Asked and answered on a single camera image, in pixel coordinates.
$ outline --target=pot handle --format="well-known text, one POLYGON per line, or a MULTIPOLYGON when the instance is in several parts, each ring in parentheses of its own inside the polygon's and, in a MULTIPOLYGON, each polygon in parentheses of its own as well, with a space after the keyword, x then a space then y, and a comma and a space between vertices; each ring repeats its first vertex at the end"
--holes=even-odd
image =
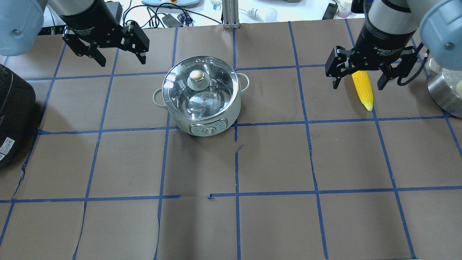
POLYGON ((244 94, 244 92, 246 92, 247 89, 248 89, 249 86, 250 86, 249 77, 248 77, 246 74, 244 74, 244 73, 236 73, 236 75, 237 75, 238 77, 243 77, 243 78, 245 78, 245 79, 247 80, 247 86, 245 86, 245 88, 241 90, 241 94, 244 94))
POLYGON ((166 106, 166 105, 161 105, 161 104, 159 104, 159 103, 156 102, 156 96, 157 96, 157 94, 159 94, 159 93, 161 93, 161 92, 162 92, 162 88, 156 90, 156 91, 154 92, 154 95, 152 95, 152 100, 154 101, 154 104, 156 104, 156 106, 158 106, 158 107, 160 107, 160 108, 163 108, 163 109, 167 110, 167 106, 166 106))

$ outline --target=pot lid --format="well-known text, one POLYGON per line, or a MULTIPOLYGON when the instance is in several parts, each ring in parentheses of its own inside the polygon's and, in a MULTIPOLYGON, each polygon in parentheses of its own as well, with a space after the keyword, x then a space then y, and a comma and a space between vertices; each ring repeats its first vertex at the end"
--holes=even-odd
POLYGON ((227 111, 238 90, 237 75, 226 62, 197 56, 179 62, 168 72, 162 96, 172 113, 200 121, 227 111))

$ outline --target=white label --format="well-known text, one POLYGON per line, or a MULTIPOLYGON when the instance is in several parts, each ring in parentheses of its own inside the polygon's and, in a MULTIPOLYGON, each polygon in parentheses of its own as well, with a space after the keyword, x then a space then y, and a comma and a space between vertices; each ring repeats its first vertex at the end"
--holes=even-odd
POLYGON ((3 142, 3 145, 0 147, 0 153, 7 155, 10 152, 13 145, 14 140, 7 137, 6 140, 3 142))

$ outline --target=white background surface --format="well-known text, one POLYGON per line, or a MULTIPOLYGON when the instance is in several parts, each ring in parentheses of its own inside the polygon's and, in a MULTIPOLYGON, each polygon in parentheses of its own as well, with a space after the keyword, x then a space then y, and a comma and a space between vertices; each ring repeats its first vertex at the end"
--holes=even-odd
MULTIPOLYGON (((119 0, 125 11, 130 3, 130 0, 119 0)), ((287 3, 286 0, 240 0, 239 8, 250 9, 250 8, 274 8, 278 12, 278 22, 286 21, 302 21, 302 20, 321 20, 324 12, 329 3, 334 3, 334 0, 301 0, 299 3, 287 3)), ((132 6, 141 5, 141 0, 133 0, 132 6)), ((159 12, 170 13, 173 17, 177 17, 182 11, 175 9, 160 8, 159 12)), ((207 15, 215 20, 221 20, 221 11, 216 11, 213 9, 213 6, 210 0, 201 0, 201 3, 190 9, 194 12, 199 12, 204 15, 207 15)), ((209 20, 205 17, 202 17, 197 14, 190 13, 191 18, 194 20, 194 26, 204 26, 204 25, 216 25, 217 23, 209 20)), ((45 21, 43 26, 53 26, 53 22, 50 17, 48 10, 45 10, 44 13, 45 21)), ((349 18, 362 18, 363 14, 354 14, 352 13, 349 18)), ((60 19, 54 14, 55 22, 57 25, 64 24, 60 19)), ((133 19, 137 21, 140 25, 144 25, 149 19, 149 14, 144 7, 138 7, 130 11, 127 16, 127 20, 133 19)), ((260 23, 260 20, 251 18, 247 16, 242 11, 239 13, 240 23, 260 23)))

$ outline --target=corn cob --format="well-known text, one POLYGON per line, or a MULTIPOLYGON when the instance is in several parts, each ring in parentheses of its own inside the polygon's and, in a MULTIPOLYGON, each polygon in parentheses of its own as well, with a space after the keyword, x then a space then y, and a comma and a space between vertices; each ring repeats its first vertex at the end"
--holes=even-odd
POLYGON ((367 110, 372 111, 374 95, 372 94, 371 80, 369 79, 367 71, 357 71, 353 73, 351 77, 353 78, 359 100, 361 100, 361 103, 367 110))

